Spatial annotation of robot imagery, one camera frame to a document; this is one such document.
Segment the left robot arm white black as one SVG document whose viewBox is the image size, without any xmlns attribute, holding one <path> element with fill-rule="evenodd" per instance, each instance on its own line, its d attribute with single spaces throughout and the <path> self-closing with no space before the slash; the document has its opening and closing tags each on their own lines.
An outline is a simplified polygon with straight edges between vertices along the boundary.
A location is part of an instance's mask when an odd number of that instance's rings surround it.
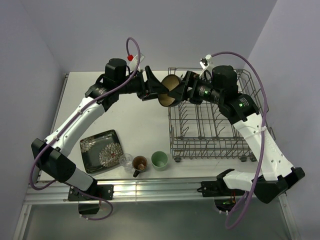
<svg viewBox="0 0 320 240">
<path fill-rule="evenodd" d="M 95 198 L 98 188 L 97 180 L 77 168 L 68 158 L 79 138 L 119 100 L 121 94 L 136 93 L 138 98 L 148 101 L 169 91 L 149 66 L 144 71 L 137 68 L 133 72 L 127 70 L 128 65 L 124 59 L 110 59 L 105 65 L 104 73 L 89 87 L 68 119 L 45 140 L 36 138 L 31 144 L 34 167 L 50 175 L 54 181 L 78 189 L 86 200 Z"/>
</svg>

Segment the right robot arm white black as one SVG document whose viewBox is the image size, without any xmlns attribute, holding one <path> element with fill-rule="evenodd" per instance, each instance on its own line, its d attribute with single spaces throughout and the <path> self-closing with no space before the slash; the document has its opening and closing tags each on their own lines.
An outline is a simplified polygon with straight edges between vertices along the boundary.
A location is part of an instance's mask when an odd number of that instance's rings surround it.
<svg viewBox="0 0 320 240">
<path fill-rule="evenodd" d="M 227 169 L 216 177 L 216 192 L 227 195 L 232 190 L 253 191 L 268 204 L 305 177 L 300 167 L 294 167 L 279 149 L 265 125 L 253 98 L 239 92 L 237 73 L 230 65 L 220 65 L 211 71 L 211 80 L 205 74 L 187 71 L 179 84 L 168 92 L 178 102 L 216 104 L 219 112 L 241 134 L 257 159 L 257 173 Z"/>
</svg>

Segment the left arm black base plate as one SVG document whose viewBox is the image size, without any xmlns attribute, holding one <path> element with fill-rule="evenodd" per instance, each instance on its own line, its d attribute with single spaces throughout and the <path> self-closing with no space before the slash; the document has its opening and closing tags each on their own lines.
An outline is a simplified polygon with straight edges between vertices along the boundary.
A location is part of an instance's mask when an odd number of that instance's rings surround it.
<svg viewBox="0 0 320 240">
<path fill-rule="evenodd" d="M 98 184 L 92 189 L 86 191 L 79 190 L 76 187 L 71 186 L 67 200 L 69 202 L 78 202 L 78 213 L 81 217 L 94 219 L 94 215 L 97 215 L 99 210 L 102 210 L 102 205 L 109 205 L 109 212 L 105 218 L 109 217 L 114 210 L 110 200 L 113 199 L 114 185 L 113 184 Z"/>
</svg>

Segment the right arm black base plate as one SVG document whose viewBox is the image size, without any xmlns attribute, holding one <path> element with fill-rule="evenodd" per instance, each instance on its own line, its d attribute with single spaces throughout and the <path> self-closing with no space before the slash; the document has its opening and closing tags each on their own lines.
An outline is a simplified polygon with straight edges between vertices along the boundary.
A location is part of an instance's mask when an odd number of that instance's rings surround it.
<svg viewBox="0 0 320 240">
<path fill-rule="evenodd" d="M 228 200 L 218 199 L 214 201 L 215 207 L 219 213 L 229 213 L 237 203 L 236 197 L 245 194 L 244 190 L 228 188 L 226 183 L 223 181 L 223 177 L 234 171 L 234 169 L 230 168 L 220 173 L 216 177 L 216 180 L 202 181 L 200 183 L 201 187 L 196 190 L 198 193 L 201 193 L 204 198 L 230 197 Z"/>
</svg>

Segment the blue bowl with tan interior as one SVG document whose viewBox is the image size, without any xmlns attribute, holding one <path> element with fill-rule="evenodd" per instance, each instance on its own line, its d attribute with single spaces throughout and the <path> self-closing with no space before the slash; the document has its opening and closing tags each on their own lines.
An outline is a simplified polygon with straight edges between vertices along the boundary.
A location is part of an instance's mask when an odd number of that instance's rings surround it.
<svg viewBox="0 0 320 240">
<path fill-rule="evenodd" d="M 163 107 L 175 107 L 179 104 L 179 101 L 174 97 L 170 96 L 169 93 L 174 90 L 181 83 L 181 78 L 175 74 L 167 75 L 161 82 L 167 89 L 167 93 L 158 95 L 158 102 Z"/>
</svg>

